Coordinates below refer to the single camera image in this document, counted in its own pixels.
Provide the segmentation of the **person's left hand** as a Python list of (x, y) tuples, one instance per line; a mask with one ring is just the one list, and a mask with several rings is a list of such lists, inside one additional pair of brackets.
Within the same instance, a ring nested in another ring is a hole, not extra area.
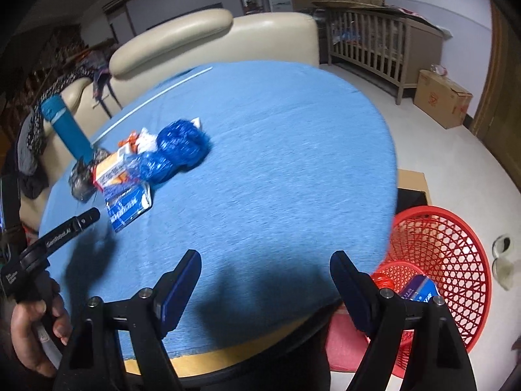
[[(71, 319), (60, 295), (60, 285), (54, 279), (50, 283), (53, 290), (53, 334), (66, 345), (72, 333)], [(15, 305), (11, 315), (11, 341), (22, 365), (43, 377), (51, 378), (57, 369), (44, 353), (34, 327), (36, 322), (41, 321), (46, 310), (43, 300)]]

